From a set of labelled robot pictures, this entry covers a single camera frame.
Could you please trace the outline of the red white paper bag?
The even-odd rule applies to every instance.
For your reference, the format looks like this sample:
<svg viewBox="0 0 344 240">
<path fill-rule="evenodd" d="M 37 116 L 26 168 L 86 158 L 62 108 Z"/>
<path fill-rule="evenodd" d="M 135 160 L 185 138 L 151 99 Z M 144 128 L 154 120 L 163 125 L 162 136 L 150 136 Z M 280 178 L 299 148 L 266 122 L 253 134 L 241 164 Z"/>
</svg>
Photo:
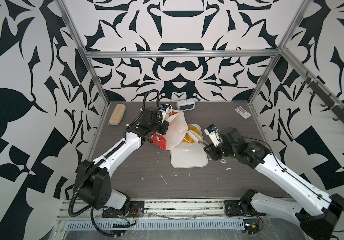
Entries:
<svg viewBox="0 0 344 240">
<path fill-rule="evenodd" d="M 165 121 L 169 122 L 167 133 L 165 135 L 155 133 L 152 135 L 151 140 L 154 145 L 162 150 L 169 151 L 183 140 L 188 131 L 188 124 L 184 112 L 173 108 Z"/>
</svg>

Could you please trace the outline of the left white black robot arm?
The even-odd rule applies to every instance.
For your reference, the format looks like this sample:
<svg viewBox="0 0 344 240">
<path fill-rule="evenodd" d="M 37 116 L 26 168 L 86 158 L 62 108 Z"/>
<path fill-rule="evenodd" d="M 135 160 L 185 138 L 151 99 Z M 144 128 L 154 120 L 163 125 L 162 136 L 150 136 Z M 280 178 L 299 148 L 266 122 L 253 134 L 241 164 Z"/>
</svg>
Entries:
<svg viewBox="0 0 344 240">
<path fill-rule="evenodd" d="M 69 205 L 70 216 L 88 209 L 127 211 L 130 197 L 112 189 L 111 177 L 128 156 L 145 142 L 152 141 L 153 134 L 167 133 L 169 110 L 165 104 L 157 108 L 143 107 L 140 117 L 126 127 L 124 136 L 112 148 L 92 161 L 84 160 L 79 164 Z"/>
</svg>

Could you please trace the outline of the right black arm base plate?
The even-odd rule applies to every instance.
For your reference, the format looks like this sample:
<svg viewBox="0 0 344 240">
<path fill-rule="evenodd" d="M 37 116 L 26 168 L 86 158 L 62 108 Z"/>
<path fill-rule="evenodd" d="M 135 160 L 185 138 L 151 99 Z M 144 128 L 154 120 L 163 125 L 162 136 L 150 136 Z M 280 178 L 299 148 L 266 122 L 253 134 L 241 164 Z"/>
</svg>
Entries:
<svg viewBox="0 0 344 240">
<path fill-rule="evenodd" d="M 242 200 L 225 200 L 225 214 L 228 217 L 250 216 L 250 211 L 248 210 L 248 204 L 246 201 Z"/>
</svg>

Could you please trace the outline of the yellow fake braided bread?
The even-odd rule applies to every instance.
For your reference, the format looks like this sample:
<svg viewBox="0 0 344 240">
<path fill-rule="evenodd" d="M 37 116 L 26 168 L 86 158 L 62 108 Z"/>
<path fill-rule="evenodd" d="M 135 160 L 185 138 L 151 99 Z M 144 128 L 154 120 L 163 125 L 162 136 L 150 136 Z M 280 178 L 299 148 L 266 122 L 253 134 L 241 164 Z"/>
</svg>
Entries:
<svg viewBox="0 0 344 240">
<path fill-rule="evenodd" d="M 200 131 L 195 126 L 188 126 L 188 131 L 185 137 L 183 138 L 184 143 L 190 143 L 193 144 L 195 142 L 198 142 L 202 139 L 200 135 Z"/>
</svg>

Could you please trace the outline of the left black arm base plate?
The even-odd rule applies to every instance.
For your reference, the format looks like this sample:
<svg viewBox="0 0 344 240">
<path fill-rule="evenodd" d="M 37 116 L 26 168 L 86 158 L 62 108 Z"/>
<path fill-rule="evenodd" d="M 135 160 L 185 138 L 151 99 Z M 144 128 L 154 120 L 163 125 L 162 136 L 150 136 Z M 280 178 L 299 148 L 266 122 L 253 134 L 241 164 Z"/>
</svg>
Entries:
<svg viewBox="0 0 344 240">
<path fill-rule="evenodd" d="M 124 215 L 127 218 L 138 218 L 144 214 L 145 202 L 144 201 L 129 201 L 124 206 L 117 210 L 114 208 L 107 208 L 103 210 L 103 218 L 116 218 Z"/>
</svg>

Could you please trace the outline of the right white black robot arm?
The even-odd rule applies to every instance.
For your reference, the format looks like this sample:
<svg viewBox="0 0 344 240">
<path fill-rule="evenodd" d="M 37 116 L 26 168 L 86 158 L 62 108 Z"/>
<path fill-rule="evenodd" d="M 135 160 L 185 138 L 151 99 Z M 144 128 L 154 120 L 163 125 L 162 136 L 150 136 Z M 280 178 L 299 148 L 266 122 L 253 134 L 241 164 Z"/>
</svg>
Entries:
<svg viewBox="0 0 344 240">
<path fill-rule="evenodd" d="M 248 190 L 238 201 L 226 201 L 227 216 L 258 218 L 260 214 L 268 214 L 299 226 L 313 240 L 329 240 L 333 236 L 344 212 L 342 196 L 330 195 L 307 182 L 280 162 L 264 141 L 244 137 L 232 127 L 219 131 L 210 125 L 205 134 L 210 137 L 210 144 L 196 132 L 188 131 L 188 136 L 203 146 L 214 161 L 236 159 L 272 180 L 293 198 L 290 202 Z"/>
</svg>

